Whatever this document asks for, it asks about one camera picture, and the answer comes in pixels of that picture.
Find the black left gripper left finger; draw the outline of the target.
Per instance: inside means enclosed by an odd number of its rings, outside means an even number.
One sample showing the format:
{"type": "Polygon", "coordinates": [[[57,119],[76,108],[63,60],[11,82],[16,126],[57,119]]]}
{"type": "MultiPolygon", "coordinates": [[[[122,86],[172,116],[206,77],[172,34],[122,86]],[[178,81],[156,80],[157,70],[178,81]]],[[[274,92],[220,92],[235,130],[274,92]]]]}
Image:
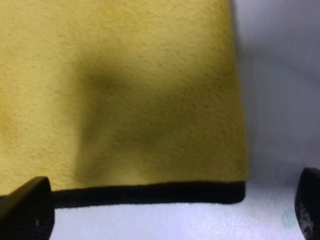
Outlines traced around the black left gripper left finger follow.
{"type": "Polygon", "coordinates": [[[47,177],[34,177],[0,200],[2,240],[48,240],[54,224],[54,200],[47,177]]]}

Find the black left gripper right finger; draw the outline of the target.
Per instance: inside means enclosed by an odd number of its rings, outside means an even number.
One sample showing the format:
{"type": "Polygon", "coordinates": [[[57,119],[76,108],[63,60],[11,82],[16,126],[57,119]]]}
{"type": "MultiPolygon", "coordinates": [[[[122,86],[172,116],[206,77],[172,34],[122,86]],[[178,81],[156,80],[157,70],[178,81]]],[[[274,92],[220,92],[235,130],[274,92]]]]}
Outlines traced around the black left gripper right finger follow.
{"type": "Polygon", "coordinates": [[[320,170],[305,168],[299,179],[295,201],[295,215],[306,240],[320,239],[320,170]]]}

